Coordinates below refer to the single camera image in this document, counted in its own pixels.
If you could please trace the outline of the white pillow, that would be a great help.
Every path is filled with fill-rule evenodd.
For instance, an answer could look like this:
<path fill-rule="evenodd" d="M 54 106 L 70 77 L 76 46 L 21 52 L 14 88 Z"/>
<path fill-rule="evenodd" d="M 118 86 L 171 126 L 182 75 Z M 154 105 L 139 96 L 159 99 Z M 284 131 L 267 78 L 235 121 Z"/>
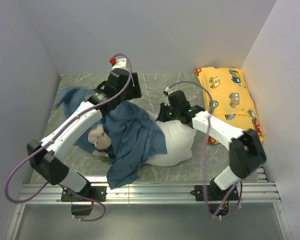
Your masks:
<path fill-rule="evenodd" d="M 155 123 L 165 137 L 166 154 L 155 154 L 146 163 L 158 167 L 173 167 L 193 156 L 192 146 L 197 131 L 179 120 Z"/>

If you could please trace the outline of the blue cartoon print pillowcase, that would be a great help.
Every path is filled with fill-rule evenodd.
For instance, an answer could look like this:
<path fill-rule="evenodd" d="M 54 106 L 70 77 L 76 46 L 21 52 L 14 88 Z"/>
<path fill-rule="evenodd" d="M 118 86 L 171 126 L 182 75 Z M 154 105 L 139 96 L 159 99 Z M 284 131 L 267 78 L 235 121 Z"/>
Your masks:
<path fill-rule="evenodd" d="M 111 143 L 102 149 L 88 141 L 88 135 L 102 126 Z M 111 189 L 131 184 L 138 179 L 139 165 L 155 155 L 167 154 L 165 135 L 148 112 L 129 101 L 121 102 L 102 120 L 97 121 L 74 143 L 82 150 L 106 153 L 111 166 L 106 178 Z"/>

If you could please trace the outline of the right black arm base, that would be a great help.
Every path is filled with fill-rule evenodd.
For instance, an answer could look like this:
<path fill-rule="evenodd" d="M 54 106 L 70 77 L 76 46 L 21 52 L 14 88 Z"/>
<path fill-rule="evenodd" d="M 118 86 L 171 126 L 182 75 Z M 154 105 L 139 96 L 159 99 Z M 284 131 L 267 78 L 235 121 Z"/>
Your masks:
<path fill-rule="evenodd" d="M 190 192 L 197 202 L 206 202 L 209 215 L 212 218 L 222 220 L 241 207 L 243 185 L 230 186 L 226 190 L 220 190 L 217 186 L 195 185 Z"/>

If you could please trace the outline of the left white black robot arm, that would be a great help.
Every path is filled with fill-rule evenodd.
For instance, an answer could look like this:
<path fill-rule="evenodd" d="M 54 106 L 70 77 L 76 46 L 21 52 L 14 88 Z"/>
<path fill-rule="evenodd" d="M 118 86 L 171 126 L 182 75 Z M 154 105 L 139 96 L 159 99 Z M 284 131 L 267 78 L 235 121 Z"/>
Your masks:
<path fill-rule="evenodd" d="M 30 166 L 51 185 L 73 191 L 79 201 L 91 195 L 90 182 L 62 163 L 73 144 L 96 122 L 125 100 L 142 96 L 136 72 L 113 69 L 108 79 L 92 89 L 70 117 L 53 133 L 27 144 Z"/>

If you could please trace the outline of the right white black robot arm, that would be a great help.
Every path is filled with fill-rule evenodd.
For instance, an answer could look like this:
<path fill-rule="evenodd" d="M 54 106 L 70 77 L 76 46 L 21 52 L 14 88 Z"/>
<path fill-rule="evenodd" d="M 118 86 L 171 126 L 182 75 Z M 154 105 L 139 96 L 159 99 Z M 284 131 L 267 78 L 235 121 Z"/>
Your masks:
<path fill-rule="evenodd" d="M 228 166 L 212 180 L 210 194 L 216 200 L 228 194 L 228 188 L 248 177 L 266 160 L 266 154 L 253 129 L 234 127 L 214 116 L 199 105 L 191 106 L 183 91 L 166 88 L 169 104 L 161 103 L 159 121 L 178 120 L 181 124 L 205 133 L 229 151 Z"/>

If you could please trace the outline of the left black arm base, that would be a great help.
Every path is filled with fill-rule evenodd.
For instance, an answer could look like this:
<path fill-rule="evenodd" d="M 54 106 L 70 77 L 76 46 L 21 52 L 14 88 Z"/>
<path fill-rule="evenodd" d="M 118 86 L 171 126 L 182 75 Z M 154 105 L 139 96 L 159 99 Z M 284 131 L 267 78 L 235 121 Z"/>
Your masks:
<path fill-rule="evenodd" d="M 71 214 L 77 219 L 89 216 L 95 204 L 101 204 L 101 207 L 104 207 L 103 202 L 106 201 L 107 195 L 106 186 L 90 186 L 87 191 L 81 194 L 64 186 L 62 188 L 60 201 L 62 203 L 71 203 Z"/>

